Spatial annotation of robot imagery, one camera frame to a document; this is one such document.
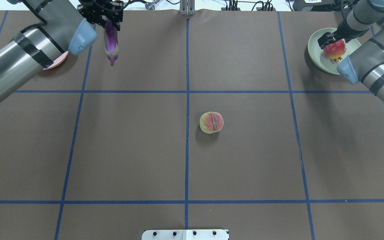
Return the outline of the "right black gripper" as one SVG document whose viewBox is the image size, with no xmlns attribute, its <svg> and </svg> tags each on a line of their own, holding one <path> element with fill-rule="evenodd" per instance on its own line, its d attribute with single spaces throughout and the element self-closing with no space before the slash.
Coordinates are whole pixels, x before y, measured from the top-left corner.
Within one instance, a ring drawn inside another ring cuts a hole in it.
<svg viewBox="0 0 384 240">
<path fill-rule="evenodd" d="M 347 39 L 347 32 L 344 30 L 337 29 L 335 32 L 325 32 L 319 39 L 318 44 L 321 49 L 324 49 L 325 47 L 336 43 L 342 39 L 344 39 L 345 43 L 349 42 L 349 39 Z"/>
</svg>

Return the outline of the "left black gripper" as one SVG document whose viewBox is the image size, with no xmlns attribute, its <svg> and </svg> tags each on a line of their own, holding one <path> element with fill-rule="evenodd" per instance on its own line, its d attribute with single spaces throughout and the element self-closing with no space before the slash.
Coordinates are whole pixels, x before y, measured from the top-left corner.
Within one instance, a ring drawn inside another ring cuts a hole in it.
<svg viewBox="0 0 384 240">
<path fill-rule="evenodd" d="M 105 27 L 111 21 L 120 30 L 123 21 L 124 2 L 120 0 L 80 0 L 79 13 L 91 24 Z"/>
</svg>

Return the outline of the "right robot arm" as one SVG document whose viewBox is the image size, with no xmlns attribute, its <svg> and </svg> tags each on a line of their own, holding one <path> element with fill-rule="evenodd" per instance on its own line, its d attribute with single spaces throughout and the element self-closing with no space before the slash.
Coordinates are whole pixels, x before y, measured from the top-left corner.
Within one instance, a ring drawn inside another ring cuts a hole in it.
<svg viewBox="0 0 384 240">
<path fill-rule="evenodd" d="M 333 33 L 325 32 L 318 45 L 325 49 L 340 40 L 349 42 L 363 36 L 369 28 L 384 20 L 384 0 L 360 0 Z M 337 66 L 338 73 L 351 84 L 358 82 L 384 102 L 384 25 Z"/>
</svg>

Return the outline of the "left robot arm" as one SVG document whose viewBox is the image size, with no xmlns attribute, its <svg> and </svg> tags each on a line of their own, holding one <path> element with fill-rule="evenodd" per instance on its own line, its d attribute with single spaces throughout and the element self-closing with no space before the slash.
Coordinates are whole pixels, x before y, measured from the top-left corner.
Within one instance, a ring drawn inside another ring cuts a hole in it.
<svg viewBox="0 0 384 240">
<path fill-rule="evenodd" d="M 79 55 L 96 39 L 93 24 L 109 20 L 117 31 L 123 18 L 122 0 L 23 0 L 40 21 L 18 32 L 0 50 L 0 102 L 49 68 L 64 53 Z"/>
</svg>

